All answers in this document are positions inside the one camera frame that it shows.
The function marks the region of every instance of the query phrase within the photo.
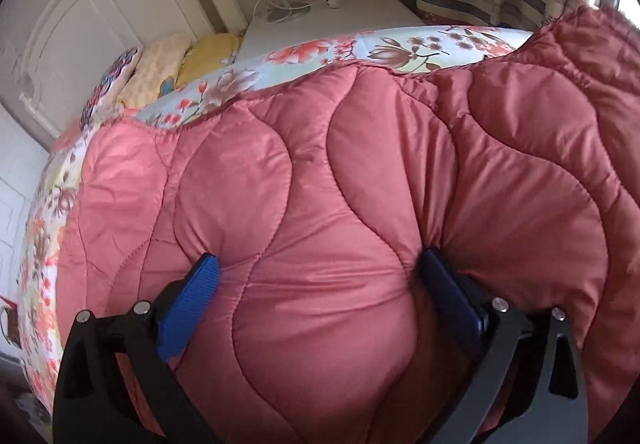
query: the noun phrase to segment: blue gripper pad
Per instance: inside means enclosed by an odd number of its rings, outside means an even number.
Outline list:
[[[420,255],[417,272],[452,338],[466,355],[478,354],[486,322],[468,295],[471,290],[464,289],[466,277],[456,276],[441,252],[432,247]]]
[[[220,263],[205,254],[191,269],[166,315],[158,322],[158,354],[168,361],[187,348],[220,281]]]

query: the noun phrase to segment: white cabinet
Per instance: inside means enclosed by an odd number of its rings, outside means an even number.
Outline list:
[[[25,222],[48,154],[0,106],[0,296],[18,299]],[[0,354],[19,356],[0,336]]]

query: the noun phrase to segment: floral bed sheet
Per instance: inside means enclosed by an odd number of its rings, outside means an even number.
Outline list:
[[[530,35],[475,26],[424,26],[316,40],[211,72],[151,103],[136,117],[158,128],[175,128],[241,92],[290,81],[336,61],[369,60],[402,72],[430,72],[507,54]],[[63,350],[55,290],[66,218],[75,202],[92,137],[104,121],[119,114],[122,111],[113,110],[111,116],[105,114],[84,131],[65,132],[56,142],[27,221],[18,322],[27,377],[49,411]]]

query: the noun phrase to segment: headboard panel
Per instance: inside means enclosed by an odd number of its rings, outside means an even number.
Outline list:
[[[246,27],[236,0],[212,2],[229,31]],[[199,0],[50,0],[22,59],[21,75],[33,93],[20,100],[57,137],[124,50],[167,34],[196,41],[213,32]]]

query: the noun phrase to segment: silver screw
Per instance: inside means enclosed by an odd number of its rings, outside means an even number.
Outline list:
[[[507,312],[509,310],[509,303],[504,298],[495,297],[491,300],[491,306],[498,312]]]
[[[150,310],[151,304],[146,300],[139,301],[133,306],[133,312],[136,314],[146,314]]]
[[[89,321],[89,318],[91,318],[91,311],[90,310],[81,310],[76,315],[76,321],[78,323],[86,323],[86,322]]]
[[[564,310],[560,309],[559,307],[553,307],[553,309],[551,309],[551,315],[558,321],[564,321],[564,318],[566,318]]]

